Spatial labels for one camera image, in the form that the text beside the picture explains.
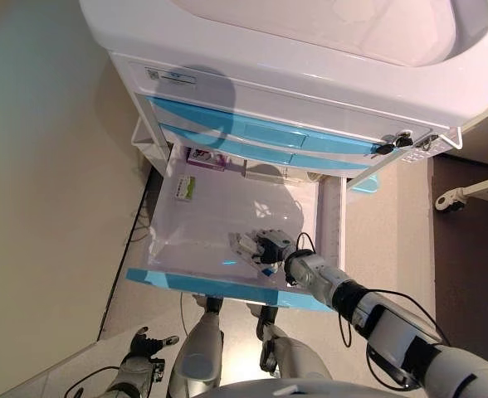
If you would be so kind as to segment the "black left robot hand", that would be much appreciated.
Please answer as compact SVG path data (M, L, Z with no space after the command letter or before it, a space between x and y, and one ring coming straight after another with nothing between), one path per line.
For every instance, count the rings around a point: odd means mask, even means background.
M170 347L179 342L179 336L170 336L163 339L151 338L148 336L149 328L141 327L133 336L129 354L134 357L151 358L165 347Z

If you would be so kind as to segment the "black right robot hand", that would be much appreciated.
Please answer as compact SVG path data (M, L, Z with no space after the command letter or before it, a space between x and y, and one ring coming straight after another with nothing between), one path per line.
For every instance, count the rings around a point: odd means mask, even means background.
M258 230L254 233L256 251L251 256L256 264L273 265L285 261L296 251L295 241L283 230Z

